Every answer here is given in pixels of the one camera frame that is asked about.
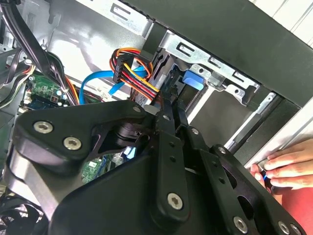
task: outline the orange wire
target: orange wire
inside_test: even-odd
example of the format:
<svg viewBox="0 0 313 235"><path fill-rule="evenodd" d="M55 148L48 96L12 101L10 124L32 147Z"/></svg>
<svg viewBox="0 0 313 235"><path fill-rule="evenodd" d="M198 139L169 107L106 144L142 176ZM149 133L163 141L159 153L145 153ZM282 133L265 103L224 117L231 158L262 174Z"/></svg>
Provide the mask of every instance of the orange wire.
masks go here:
<svg viewBox="0 0 313 235"><path fill-rule="evenodd" d="M145 68L145 70L147 71L147 73L148 73L148 77L147 78L150 78L151 77L151 73L150 73L150 71L148 70L148 68L147 68L147 66L140 60L140 59L138 59L138 58L134 58L139 64L141 64L144 68Z"/></svg>
<svg viewBox="0 0 313 235"><path fill-rule="evenodd" d="M128 85L130 85L133 89L135 89L136 91L138 91L140 94L142 94L143 96L145 96L147 99L152 100L150 97L148 97L145 93L143 93L141 90L139 90L137 87L133 86L132 84L130 84L129 82L125 81L123 78L121 78L122 82L127 83Z"/></svg>
<svg viewBox="0 0 313 235"><path fill-rule="evenodd" d="M136 49L136 48L133 48L133 47L125 47L125 48L120 48L117 52L116 52L116 55L119 56L120 52L123 51L123 50L136 50L138 51L139 53L141 52L140 50Z"/></svg>
<svg viewBox="0 0 313 235"><path fill-rule="evenodd" d="M79 98L78 98L77 92L76 92L76 90L75 90L75 87L74 87L73 84L71 83L70 79L69 79L67 76L65 76L65 77L67 78L67 83L69 84L69 88L72 90L72 92L74 93L74 95L75 95L77 101L79 102Z"/></svg>
<svg viewBox="0 0 313 235"><path fill-rule="evenodd" d="M26 73L28 73L29 71L30 71L30 66L29 66L29 68L27 69L27 70L25 70L24 72L23 72L23 74L26 74Z"/></svg>

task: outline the silver metal panel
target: silver metal panel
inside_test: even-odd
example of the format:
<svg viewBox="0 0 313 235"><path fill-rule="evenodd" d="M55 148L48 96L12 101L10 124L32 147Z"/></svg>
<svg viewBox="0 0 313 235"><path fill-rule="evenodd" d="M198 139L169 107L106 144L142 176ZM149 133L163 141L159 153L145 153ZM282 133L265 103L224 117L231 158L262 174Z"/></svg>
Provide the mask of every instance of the silver metal panel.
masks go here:
<svg viewBox="0 0 313 235"><path fill-rule="evenodd" d="M260 87L259 84L169 30L164 36L160 47L186 63L205 65L245 89L249 86Z"/></svg>
<svg viewBox="0 0 313 235"><path fill-rule="evenodd" d="M118 0L76 1L144 38L148 37L152 29L153 23L151 20Z"/></svg>
<svg viewBox="0 0 313 235"><path fill-rule="evenodd" d="M313 99L311 99L260 151L245 165L250 168L277 150L313 138Z"/></svg>

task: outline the silver screw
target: silver screw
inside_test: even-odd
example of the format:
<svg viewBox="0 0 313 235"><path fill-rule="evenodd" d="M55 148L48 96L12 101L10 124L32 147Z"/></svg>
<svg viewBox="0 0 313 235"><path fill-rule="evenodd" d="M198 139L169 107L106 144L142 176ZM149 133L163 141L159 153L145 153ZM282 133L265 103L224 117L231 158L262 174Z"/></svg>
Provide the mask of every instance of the silver screw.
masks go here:
<svg viewBox="0 0 313 235"><path fill-rule="evenodd" d="M294 224L290 224L291 228L295 231L297 235L302 235L300 230Z"/></svg>
<svg viewBox="0 0 313 235"><path fill-rule="evenodd" d="M193 132L194 134L196 134L196 135L198 135L198 134L199 134L199 131L198 131L197 129L192 128L191 130L192 130L192 132Z"/></svg>
<svg viewBox="0 0 313 235"><path fill-rule="evenodd" d="M35 131L42 133L42 134L48 134L51 131L53 131L53 126L46 121L37 121L34 124Z"/></svg>
<svg viewBox="0 0 313 235"><path fill-rule="evenodd" d="M235 216L233 221L234 221L236 228L240 232L242 232L243 234L246 234L248 232L248 227L246 226L246 223L243 221L243 219L241 219L238 216Z"/></svg>
<svg viewBox="0 0 313 235"><path fill-rule="evenodd" d="M24 63L29 66L33 65L33 62L30 59L26 59Z"/></svg>
<svg viewBox="0 0 313 235"><path fill-rule="evenodd" d="M138 107L136 107L136 106L134 106L133 109L134 109L136 112L138 112L138 113L141 112L141 110L140 110Z"/></svg>
<svg viewBox="0 0 313 235"><path fill-rule="evenodd" d="M167 202L173 207L175 210L181 210L182 208L182 199L176 193L169 193L167 195Z"/></svg>
<svg viewBox="0 0 313 235"><path fill-rule="evenodd" d="M65 148L69 150L78 150L82 147L82 143L75 137L67 137L63 141Z"/></svg>
<svg viewBox="0 0 313 235"><path fill-rule="evenodd" d="M222 147L219 147L219 151L220 151L221 153L223 153L223 154L226 153L225 149L223 149Z"/></svg>
<svg viewBox="0 0 313 235"><path fill-rule="evenodd" d="M284 234L290 234L289 228L282 221L278 221L278 226L284 232Z"/></svg>
<svg viewBox="0 0 313 235"><path fill-rule="evenodd" d="M166 120L168 120L168 121L170 121L171 119L170 119L170 117L169 116L167 116L167 115L163 115L163 117L164 117L164 119L166 119Z"/></svg>

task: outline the black bracket arm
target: black bracket arm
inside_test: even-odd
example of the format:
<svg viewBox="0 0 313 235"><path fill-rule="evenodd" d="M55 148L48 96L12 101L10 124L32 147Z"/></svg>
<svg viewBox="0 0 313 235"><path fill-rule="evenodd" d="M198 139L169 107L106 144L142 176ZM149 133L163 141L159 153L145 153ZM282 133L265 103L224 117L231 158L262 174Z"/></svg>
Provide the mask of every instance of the black bracket arm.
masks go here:
<svg viewBox="0 0 313 235"><path fill-rule="evenodd" d="M131 101L31 111L17 119L13 142L25 158L58 174L77 174L87 157L125 148L108 144L116 136L114 129L141 123L145 117L146 112ZM72 143L66 144L67 138Z"/></svg>

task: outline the green circuit board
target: green circuit board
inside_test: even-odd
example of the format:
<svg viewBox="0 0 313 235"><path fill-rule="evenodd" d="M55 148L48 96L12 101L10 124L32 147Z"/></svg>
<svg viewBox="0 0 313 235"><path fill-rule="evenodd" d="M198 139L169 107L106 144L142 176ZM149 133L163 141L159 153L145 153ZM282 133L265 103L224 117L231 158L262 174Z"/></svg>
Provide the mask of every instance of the green circuit board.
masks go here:
<svg viewBox="0 0 313 235"><path fill-rule="evenodd" d="M94 159L84 164L82 172L82 180L84 184L89 183L91 180L94 180L96 178L101 163L102 163L101 159Z"/></svg>
<svg viewBox="0 0 313 235"><path fill-rule="evenodd" d="M56 94L57 91L60 90L60 87L43 76L34 75L33 78L34 80L30 81L30 91L32 92L32 94L39 95L43 98L50 100L53 103L57 103L58 100L61 98L59 95Z"/></svg>

